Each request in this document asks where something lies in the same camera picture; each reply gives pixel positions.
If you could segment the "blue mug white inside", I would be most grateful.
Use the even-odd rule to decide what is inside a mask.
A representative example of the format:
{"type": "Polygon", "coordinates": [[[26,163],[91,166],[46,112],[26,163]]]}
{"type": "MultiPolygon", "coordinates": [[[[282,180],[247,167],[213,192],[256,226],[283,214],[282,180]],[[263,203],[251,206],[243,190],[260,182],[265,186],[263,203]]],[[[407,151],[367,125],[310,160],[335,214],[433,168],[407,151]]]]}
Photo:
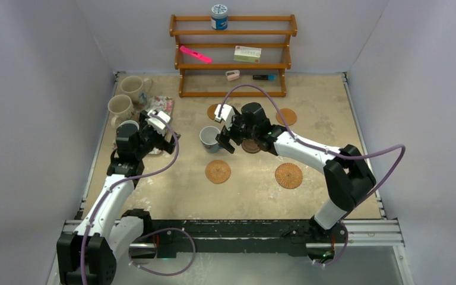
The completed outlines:
{"type": "Polygon", "coordinates": [[[215,126],[206,126],[200,131],[199,139],[207,153],[213,154],[222,149],[216,140],[218,134],[220,134],[220,130],[215,126]]]}

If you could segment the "brown orange mug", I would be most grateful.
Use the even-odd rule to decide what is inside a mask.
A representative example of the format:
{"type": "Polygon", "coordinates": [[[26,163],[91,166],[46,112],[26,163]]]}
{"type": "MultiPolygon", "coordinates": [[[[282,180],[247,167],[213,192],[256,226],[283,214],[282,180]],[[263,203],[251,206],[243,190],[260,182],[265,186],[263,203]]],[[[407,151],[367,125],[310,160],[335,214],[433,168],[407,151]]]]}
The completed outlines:
{"type": "Polygon", "coordinates": [[[117,132],[121,132],[123,130],[130,130],[130,131],[138,131],[140,128],[139,123],[133,120],[127,120],[122,122],[118,127],[117,127],[117,132]]]}

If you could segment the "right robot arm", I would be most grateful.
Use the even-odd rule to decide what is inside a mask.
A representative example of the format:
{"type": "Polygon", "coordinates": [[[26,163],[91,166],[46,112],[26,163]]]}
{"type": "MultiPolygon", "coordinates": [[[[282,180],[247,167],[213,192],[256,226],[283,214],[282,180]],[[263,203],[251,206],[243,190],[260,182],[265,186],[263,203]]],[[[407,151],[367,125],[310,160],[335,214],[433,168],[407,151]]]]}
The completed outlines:
{"type": "Polygon", "coordinates": [[[259,103],[244,105],[241,110],[219,104],[214,120],[222,123],[217,142],[234,153],[231,143],[241,145],[253,141],[261,151],[301,162],[324,175],[328,199],[311,218],[311,237],[323,242],[333,233],[333,226],[354,210],[376,185],[368,164],[360,158],[353,145],[343,148],[321,145],[292,134],[285,126],[275,125],[267,118],[259,103]]]}

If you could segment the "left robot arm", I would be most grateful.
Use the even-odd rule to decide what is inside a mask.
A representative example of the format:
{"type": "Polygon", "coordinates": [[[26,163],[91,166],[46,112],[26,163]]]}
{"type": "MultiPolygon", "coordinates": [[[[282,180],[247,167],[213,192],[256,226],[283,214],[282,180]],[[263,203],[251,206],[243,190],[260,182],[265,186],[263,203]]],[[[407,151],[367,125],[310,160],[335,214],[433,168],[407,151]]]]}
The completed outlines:
{"type": "Polygon", "coordinates": [[[116,149],[110,155],[99,197],[72,233],[56,243],[61,284],[111,284],[118,259],[133,240],[153,237],[150,216],[144,210],[121,209],[143,178],[143,158],[154,149],[178,154],[179,134],[169,125],[171,117],[156,110],[141,112],[139,120],[124,121],[116,129],[116,149]]]}

